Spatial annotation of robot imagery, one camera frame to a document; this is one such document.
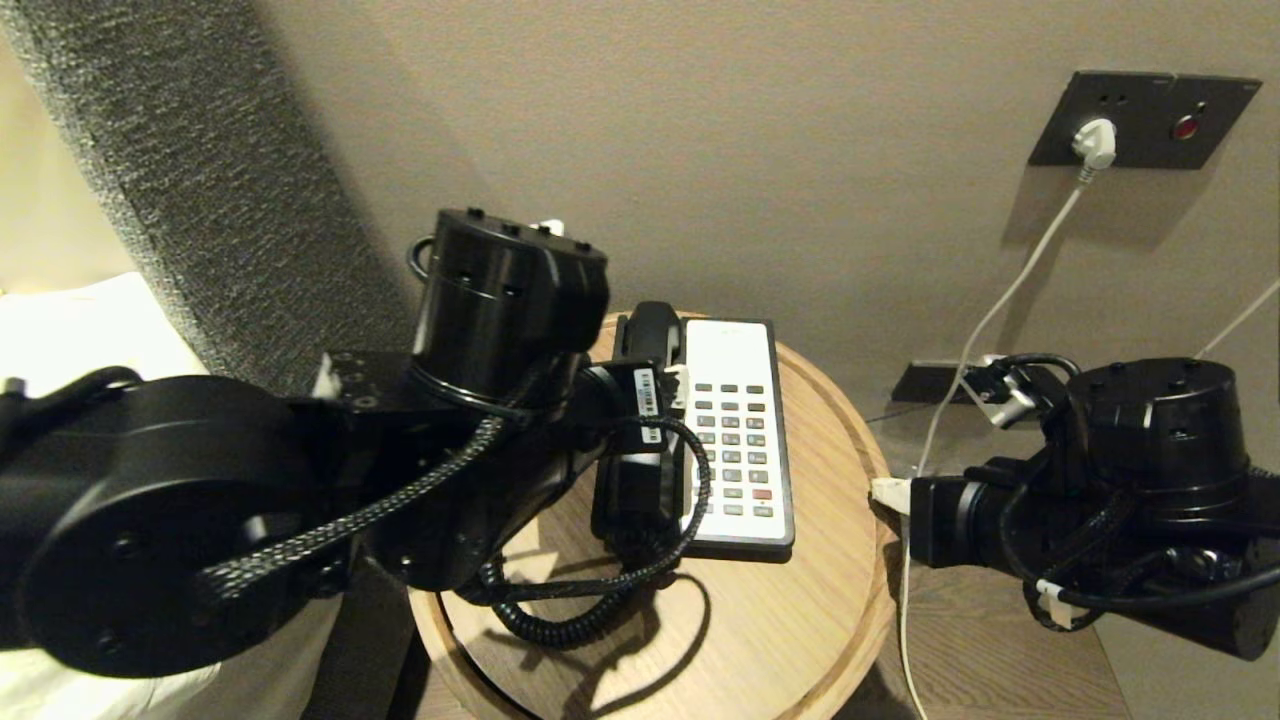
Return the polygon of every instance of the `sticker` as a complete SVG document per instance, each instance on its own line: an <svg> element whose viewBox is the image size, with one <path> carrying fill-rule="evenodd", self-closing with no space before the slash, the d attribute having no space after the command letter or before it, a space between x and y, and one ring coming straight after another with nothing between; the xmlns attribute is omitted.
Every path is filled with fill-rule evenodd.
<svg viewBox="0 0 1280 720"><path fill-rule="evenodd" d="M653 370L645 368L635 372L636 378L636 409L641 415L658 414L658 389L654 387ZM662 442L662 430L658 428L640 428L640 438L645 445L658 445Z"/></svg>

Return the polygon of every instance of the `electrical socket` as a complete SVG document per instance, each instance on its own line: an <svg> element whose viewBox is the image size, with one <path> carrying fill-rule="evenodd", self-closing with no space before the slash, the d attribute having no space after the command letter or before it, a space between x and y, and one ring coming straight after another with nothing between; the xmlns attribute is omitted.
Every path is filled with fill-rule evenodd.
<svg viewBox="0 0 1280 720"><path fill-rule="evenodd" d="M969 363L970 366L987 364L980 360ZM890 392L890 400L893 402L927 402L929 405L942 402L942 398L947 395L947 388L951 387L951 379L955 378L957 365L959 363L954 360L913 360L908 364L906 370L902 372L902 377L897 379L897 383ZM1053 373L1047 368L1032 365L1023 368L1023 370L1028 375L1038 375L1038 379L1042 379L1042 382L1052 382L1053 379ZM1004 398L993 398L993 402L1002 401ZM963 389L956 389L956 393L951 396L951 402L959 405L974 404L969 393Z"/></svg>
<svg viewBox="0 0 1280 720"><path fill-rule="evenodd" d="M1114 167L1198 170L1260 87L1262 81L1253 78L1080 70L1028 163L1079 165L1071 150L1075 131L1106 118L1116 126Z"/></svg>

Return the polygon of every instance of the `white cable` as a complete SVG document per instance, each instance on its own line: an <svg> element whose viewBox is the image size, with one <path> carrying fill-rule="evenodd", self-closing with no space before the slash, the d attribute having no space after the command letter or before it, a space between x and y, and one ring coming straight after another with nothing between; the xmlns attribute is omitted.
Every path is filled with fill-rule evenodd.
<svg viewBox="0 0 1280 720"><path fill-rule="evenodd" d="M1071 213L1071 208L1075 208L1075 202L1080 199L1080 193L1084 192L1085 187L1088 187L1088 181L1084 177L1082 177L1080 182L1075 186L1075 190L1071 191L1070 197L1068 197L1066 202L1062 204L1062 209L1057 211L1057 217L1053 218L1053 222L1050 223L1048 229L1044 231L1044 236L1041 237L1041 241L1036 245L1036 249L1032 250L1030 258L1028 258L1027 264L1023 265L1023 272L1018 273L1018 277L1014 278L1012 284L1009 286L1009 290L1005 291L1005 295L1001 295L1000 300L997 300L996 304L991 306L991 310L987 310L987 314L983 315L982 320L978 322L978 325L969 334L969 340L965 341L964 350L960 351L960 364L956 365L956 373L951 378L951 387L947 389L947 393L942 397L942 402L938 404L938 409L933 411L933 419L929 420L929 432L925 433L924 436L924 450L920 451L920 461L916 462L915 465L916 478L924 475L924 465L929 460L929 450L933 448L933 436L937 434L938 432L938 420L942 419L942 413L946 411L947 405L951 404L951 396L955 395L956 388L960 387L960 378L964 377L964 368L965 364L969 363L969 352L973 350L973 343L978 341L978 336L982 334L982 331L987 327L987 323L989 323L991 319L995 318L997 313L1000 313L1001 307L1004 307L1005 304L1009 302L1009 299L1012 297L1015 292L1018 292L1018 288L1023 286L1023 283L1027 281L1027 277L1032 274L1032 269L1036 268L1036 263L1038 263L1041 255L1044 254L1044 249L1048 247L1048 242L1053 240L1053 236L1057 233L1057 228L1062 225L1062 220L1065 220L1066 217Z"/></svg>
<svg viewBox="0 0 1280 720"><path fill-rule="evenodd" d="M924 703L920 702L919 693L915 692L915 676L911 675L911 659L906 653L906 601L911 597L911 516L902 515L902 580L899 584L897 601L897 648L902 656L902 674L906 675L906 692L911 693L911 705L920 720L929 720L924 712Z"/></svg>
<svg viewBox="0 0 1280 720"><path fill-rule="evenodd" d="M1071 213L1071 208L1075 208L1076 201L1080 200L1080 195L1084 192L1084 188L1093 181L1093 173L1082 172L1079 181L1080 182L1075 186L1075 190L1073 190L1071 195L1066 199L1066 202L1062 204L1062 209L1057 211L1057 217L1053 218L1048 229L1044 231L1044 236L1041 237L1036 249L1032 250L1032 255L1023 265L1023 270L1018 273L1018 277L1014 278L1009 290L1000 296L1000 300L991 306L991 310L987 310L987 314L978 322L978 325L973 328L973 332L969 334L969 340L965 341L964 350L960 351L960 364L956 365L956 373L951 378L951 387L943 396L942 402L938 404L938 409L933 411L933 419L929 420L929 432L924 436L924 450L920 451L920 461L915 466L915 477L924 475L924 465L928 462L929 450L933 447L933 436L938 432L938 420L942 419L942 413L946 410L947 405L950 405L951 396L955 395L956 388L960 387L960 378L964 377L964 368L969 361L969 352L973 350L974 342L978 341L978 336L982 334L987 323L989 323L991 319L1000 313L1000 309L1009 302L1009 299L1018 292L1018 288L1021 287L1028 275L1030 275L1036 264L1039 261L1041 255L1044 254L1044 249L1048 247L1050 241L1053 240L1055 234L1057 234L1057 228L1062 225L1062 222L1066 220L1066 217ZM920 720L929 720L929 716L924 712L924 705L920 703L920 696L915 692L915 678L911 675L911 660L906 648L906 609L910 598L909 591L911 587L911 532L910 519L908 515L902 515L902 580L900 587L901 591L899 592L897 601L897 646L899 653L902 656L902 673L906 676L906 689L911 693L911 703L915 706L916 715L920 716Z"/></svg>
<svg viewBox="0 0 1280 720"><path fill-rule="evenodd" d="M1196 359L1199 360L1204 357L1204 355L1207 355L1210 350L1213 350L1213 346L1222 342L1222 338L1225 338L1226 336L1231 334L1231 331L1234 331L1236 325L1249 319L1249 315L1252 315L1258 307L1262 307L1262 304L1266 302L1268 297L1275 295L1277 290L1280 290L1280 281L1271 283L1271 287L1263 291L1257 300L1249 304L1249 306L1244 309L1244 313L1240 313L1234 320L1231 320L1229 325L1222 328L1222 332L1217 333L1217 337L1208 341L1208 345L1204 346L1204 350L1201 350L1199 352L1196 354Z"/></svg>

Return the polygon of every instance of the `round side table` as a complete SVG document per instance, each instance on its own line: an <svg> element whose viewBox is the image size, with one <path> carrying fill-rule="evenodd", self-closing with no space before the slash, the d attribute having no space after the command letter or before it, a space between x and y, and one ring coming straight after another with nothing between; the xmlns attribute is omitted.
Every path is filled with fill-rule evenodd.
<svg viewBox="0 0 1280 720"><path fill-rule="evenodd" d="M607 360L616 316L591 357ZM844 393L778 345L796 539L782 565L684 559L605 639L544 651L511 635L488 607L453 593L410 602L433 671L477 717L829 717L852 694L893 618L883 547L891 533L868 505L888 474ZM617 573L591 536L594 471L506 547L524 582ZM590 598L530 603L568 618Z"/></svg>

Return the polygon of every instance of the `upholstered headboard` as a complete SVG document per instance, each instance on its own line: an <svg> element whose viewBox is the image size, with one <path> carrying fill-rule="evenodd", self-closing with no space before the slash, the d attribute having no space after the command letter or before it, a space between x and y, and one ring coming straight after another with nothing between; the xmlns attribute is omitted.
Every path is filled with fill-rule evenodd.
<svg viewBox="0 0 1280 720"><path fill-rule="evenodd" d="M403 347L410 302L246 0L0 0L138 269L212 373L307 389L325 347Z"/></svg>

